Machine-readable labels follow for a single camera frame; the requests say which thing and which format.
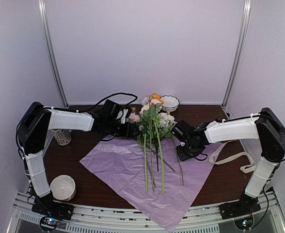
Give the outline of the white purple flower bunch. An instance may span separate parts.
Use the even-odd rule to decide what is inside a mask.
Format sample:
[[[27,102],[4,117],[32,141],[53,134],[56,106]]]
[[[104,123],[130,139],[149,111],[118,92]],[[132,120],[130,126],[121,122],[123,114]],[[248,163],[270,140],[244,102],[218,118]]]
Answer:
[[[156,129],[158,130],[160,141],[164,138],[172,138],[171,129],[175,124],[175,118],[170,113],[156,112],[151,117],[152,145],[155,150],[159,149]],[[157,171],[159,171],[159,160],[156,159]]]

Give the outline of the pink flower bunch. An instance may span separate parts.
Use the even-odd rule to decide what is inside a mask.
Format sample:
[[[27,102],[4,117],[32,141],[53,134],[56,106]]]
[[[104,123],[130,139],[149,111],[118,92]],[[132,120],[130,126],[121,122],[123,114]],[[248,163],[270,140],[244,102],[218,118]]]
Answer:
[[[143,156],[144,156],[144,175],[145,175],[145,191],[149,191],[149,181],[151,181],[152,191],[155,191],[156,184],[153,172],[153,156],[155,156],[151,150],[155,150],[152,145],[152,133],[151,133],[151,117],[155,115],[156,112],[162,112],[162,104],[151,104],[149,102],[149,97],[143,100],[141,109],[138,111],[135,107],[131,107],[132,113],[129,116],[129,121],[135,123],[140,131],[138,137],[142,138],[143,141]],[[163,152],[161,141],[159,138],[158,130],[156,129],[160,160],[163,163]]]

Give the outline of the blue flower bunch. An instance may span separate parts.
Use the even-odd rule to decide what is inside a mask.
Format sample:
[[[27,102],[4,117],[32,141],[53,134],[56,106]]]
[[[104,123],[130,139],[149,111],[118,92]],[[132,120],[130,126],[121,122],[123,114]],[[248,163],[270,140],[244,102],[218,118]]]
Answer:
[[[140,146],[142,146],[142,148],[144,148],[143,139],[142,139],[141,137],[138,137],[138,138],[137,138],[137,141],[138,141],[138,144],[139,144]],[[160,159],[159,149],[157,149],[157,150],[151,150],[151,152],[156,156],[157,160]],[[171,165],[169,165],[164,159],[163,159],[163,162],[164,162],[164,164],[165,164],[170,170],[172,170],[173,172],[175,172],[175,169],[174,169]]]

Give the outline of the purple tissue paper sheet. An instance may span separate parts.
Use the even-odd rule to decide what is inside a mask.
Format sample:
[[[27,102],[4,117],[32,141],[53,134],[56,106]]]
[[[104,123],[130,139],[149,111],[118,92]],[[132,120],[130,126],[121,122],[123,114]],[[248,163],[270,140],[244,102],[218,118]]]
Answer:
[[[115,138],[99,142],[80,163],[114,192],[153,222],[176,229],[206,182],[212,168],[208,160],[177,161],[179,141],[162,141],[161,163],[136,140]]]

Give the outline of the cream ribbon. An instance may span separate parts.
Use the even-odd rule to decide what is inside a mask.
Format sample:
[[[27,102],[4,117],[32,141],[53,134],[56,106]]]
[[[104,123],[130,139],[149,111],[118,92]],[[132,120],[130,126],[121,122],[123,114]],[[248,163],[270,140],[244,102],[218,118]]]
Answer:
[[[242,171],[243,173],[250,173],[250,172],[254,172],[255,168],[256,168],[256,162],[255,160],[252,158],[252,156],[243,151],[243,152],[239,152],[237,154],[234,154],[234,155],[231,155],[225,159],[222,159],[222,160],[219,160],[217,161],[217,158],[220,154],[220,152],[222,151],[222,149],[226,146],[226,144],[230,143],[230,141],[228,142],[225,142],[223,144],[221,144],[220,146],[217,147],[217,149],[211,153],[211,155],[209,156],[209,162],[213,165],[223,165],[223,164],[226,164],[226,163],[229,163],[231,161],[234,161],[236,160],[237,158],[240,158],[242,156],[246,156],[248,161],[249,161],[249,164],[248,165],[244,165],[244,166],[241,166],[240,167],[240,171]]]

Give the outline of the white small blossom stem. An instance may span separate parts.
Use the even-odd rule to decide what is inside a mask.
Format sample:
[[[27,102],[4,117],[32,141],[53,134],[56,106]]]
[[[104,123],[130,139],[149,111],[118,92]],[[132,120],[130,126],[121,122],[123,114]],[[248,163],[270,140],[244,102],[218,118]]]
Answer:
[[[178,162],[178,166],[179,166],[179,170],[180,170],[180,174],[181,174],[181,182],[182,182],[182,185],[184,186],[184,174],[183,174],[183,168],[181,166],[181,163],[180,163],[180,159],[178,157],[178,153],[177,153],[177,149],[176,149],[176,144],[175,144],[175,141],[173,138],[171,138],[171,142],[173,144],[173,147],[174,147],[174,151],[175,151],[175,154],[176,154],[176,159],[177,159],[177,162]]]

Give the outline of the orange flower stem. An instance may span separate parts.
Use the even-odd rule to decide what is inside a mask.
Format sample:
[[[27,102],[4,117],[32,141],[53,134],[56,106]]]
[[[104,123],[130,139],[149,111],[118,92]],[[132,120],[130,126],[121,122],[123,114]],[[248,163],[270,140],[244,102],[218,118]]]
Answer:
[[[164,101],[161,99],[161,96],[159,96],[156,93],[153,93],[150,97],[149,97],[149,102],[151,104],[164,104]]]

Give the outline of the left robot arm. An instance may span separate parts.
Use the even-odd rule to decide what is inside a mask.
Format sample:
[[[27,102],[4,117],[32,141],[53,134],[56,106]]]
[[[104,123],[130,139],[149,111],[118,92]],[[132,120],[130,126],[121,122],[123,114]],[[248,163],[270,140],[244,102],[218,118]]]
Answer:
[[[35,204],[47,216],[57,211],[48,184],[44,165],[47,135],[52,130],[73,130],[111,135],[112,137],[136,138],[139,129],[129,121],[131,109],[112,100],[100,107],[87,110],[70,110],[44,106],[33,102],[16,128],[16,144],[24,163],[26,176],[32,185]]]

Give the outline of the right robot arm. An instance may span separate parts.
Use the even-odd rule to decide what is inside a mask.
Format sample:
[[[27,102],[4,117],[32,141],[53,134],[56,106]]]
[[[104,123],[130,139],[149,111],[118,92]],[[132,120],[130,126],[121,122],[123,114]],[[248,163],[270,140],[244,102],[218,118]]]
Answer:
[[[211,164],[231,162],[243,155],[249,165],[241,167],[252,176],[236,203],[239,214],[246,214],[254,207],[254,200],[272,179],[277,166],[285,156],[285,127],[268,107],[248,116],[203,122],[193,127],[181,120],[174,124],[171,133],[181,145],[176,147],[181,161],[199,159],[203,155]],[[217,161],[222,149],[230,142],[241,141],[246,151]]]

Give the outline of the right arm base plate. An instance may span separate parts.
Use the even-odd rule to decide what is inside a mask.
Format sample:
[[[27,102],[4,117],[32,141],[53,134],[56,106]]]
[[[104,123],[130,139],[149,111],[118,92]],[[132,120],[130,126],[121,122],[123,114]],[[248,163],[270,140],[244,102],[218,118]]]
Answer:
[[[244,215],[250,215],[253,212],[261,210],[258,198],[240,198],[234,202],[226,202],[219,206],[222,219],[236,218]]]

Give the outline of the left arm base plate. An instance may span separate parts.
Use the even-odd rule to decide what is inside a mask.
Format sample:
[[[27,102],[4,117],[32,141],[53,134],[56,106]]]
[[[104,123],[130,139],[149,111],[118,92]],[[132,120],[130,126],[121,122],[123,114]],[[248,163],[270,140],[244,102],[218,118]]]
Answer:
[[[59,220],[71,220],[74,206],[53,200],[36,199],[32,206],[32,211]]]

